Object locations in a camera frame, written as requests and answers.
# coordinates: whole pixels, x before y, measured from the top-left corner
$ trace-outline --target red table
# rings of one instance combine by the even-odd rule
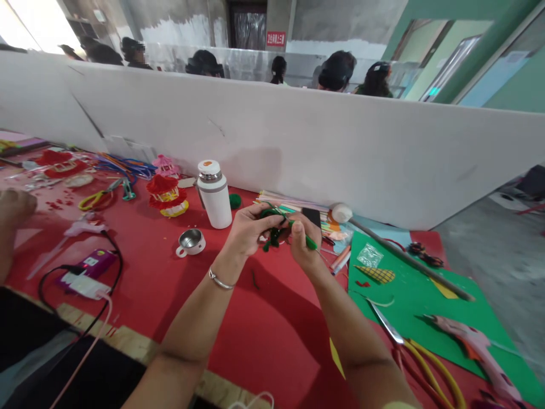
[[[8,183],[4,177],[13,168],[0,171],[0,187],[22,187],[28,180]],[[42,257],[62,239],[62,233],[81,212],[77,203],[84,197],[107,187],[108,173],[97,173],[92,184],[75,190],[72,205],[66,205],[67,191],[62,183],[53,189],[33,193],[39,199],[39,214],[35,215],[18,236],[15,262],[7,284],[37,298],[37,284],[49,269],[60,264],[75,264],[94,249],[110,249],[101,236],[84,233],[70,239],[59,255],[34,279],[26,276]],[[116,202],[101,213],[109,232],[118,243],[125,268],[114,294],[112,323],[126,325],[135,331],[161,341],[170,322],[191,294],[214,257],[221,249],[229,228],[216,230],[210,226],[202,210],[195,188],[187,189],[189,210],[173,219],[163,217],[148,207],[145,182],[135,186],[137,198],[121,200],[121,188]],[[230,189],[242,196],[243,206],[250,205],[256,193]],[[54,202],[61,209],[48,211],[46,202]],[[186,229],[197,227],[204,233],[206,249],[196,256],[178,258],[175,250],[178,237]],[[420,234],[418,240],[434,255],[443,256],[438,234]],[[330,261],[334,256],[327,255]],[[252,282],[252,271],[259,290]],[[112,284],[117,264],[101,277]],[[94,302],[66,295],[53,284],[45,285],[45,296],[53,306],[63,302],[90,314],[97,314],[102,302]],[[346,277],[339,274],[337,281],[346,288]],[[385,342],[383,330],[373,323]],[[489,391],[488,384],[464,369],[444,361],[462,389],[468,404],[480,397],[479,389]],[[271,392],[278,406],[301,407],[356,407],[347,383],[331,359],[329,334],[314,289],[301,269],[293,261],[288,245],[272,248],[269,253],[259,250],[247,262],[234,290],[216,345],[209,361],[209,370],[257,394]],[[409,383],[424,407],[435,407],[433,401],[411,378]]]

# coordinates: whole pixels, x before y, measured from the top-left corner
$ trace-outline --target water bottle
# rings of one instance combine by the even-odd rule
[[[221,173],[220,164],[214,160],[202,161],[198,169],[197,188],[208,220],[213,228],[223,229],[233,221],[227,178]]]

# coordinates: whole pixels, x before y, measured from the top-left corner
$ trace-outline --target cup handle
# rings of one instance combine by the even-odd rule
[[[180,246],[176,249],[176,255],[180,258],[184,258],[187,255],[187,252],[182,246]]]

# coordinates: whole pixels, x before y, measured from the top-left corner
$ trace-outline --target green paper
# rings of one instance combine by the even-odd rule
[[[392,282],[377,284],[355,267],[355,265],[362,265],[357,257],[367,243],[384,255],[378,268],[393,270],[396,273]],[[467,302],[462,299],[445,298],[427,276],[406,264],[376,240],[354,232],[348,290],[350,297],[364,315],[379,323],[364,297],[386,304],[394,296],[395,303],[393,305],[379,308],[401,336],[411,338],[435,354],[488,379],[481,367],[466,357],[466,352],[458,341],[442,332],[433,323],[423,319],[422,315],[442,315],[460,321],[478,329],[488,339],[506,348],[511,350],[517,350],[517,348],[492,311],[483,292],[473,280],[444,269],[436,269],[436,271],[473,295],[477,301]],[[356,281],[368,281],[371,287],[360,287]],[[517,387],[523,399],[534,406],[545,407],[543,388],[524,360],[498,347],[490,346],[488,349]]]

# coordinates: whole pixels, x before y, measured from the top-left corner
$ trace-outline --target pink cable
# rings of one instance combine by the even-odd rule
[[[108,302],[108,305],[110,306],[110,308],[108,308],[108,314],[106,315],[106,319],[104,320],[104,323],[102,324],[102,326],[100,328],[100,331],[98,331],[98,334],[97,334],[95,340],[93,341],[93,343],[91,344],[91,346],[89,347],[87,352],[85,353],[84,357],[81,359],[78,367],[76,368],[76,370],[74,371],[74,373],[72,374],[72,376],[70,377],[70,379],[68,380],[68,382],[66,383],[64,388],[62,388],[61,392],[57,396],[57,399],[55,399],[55,401],[53,402],[53,404],[50,406],[49,409],[53,409],[55,407],[55,405],[58,403],[58,401],[61,400],[62,396],[64,395],[64,392],[66,392],[66,389],[68,389],[68,387],[70,386],[70,384],[72,383],[72,381],[76,377],[77,373],[79,372],[79,369],[81,368],[81,366],[83,365],[83,363],[85,362],[85,360],[87,359],[89,354],[91,353],[92,349],[95,347],[98,340],[102,336],[102,332],[104,331],[104,328],[106,327],[106,324],[108,323],[108,320],[110,319],[110,315],[112,314],[112,309],[114,307],[114,303],[113,303],[112,299],[110,298],[110,296],[108,294],[103,293],[101,291],[97,292],[97,295],[104,298]]]

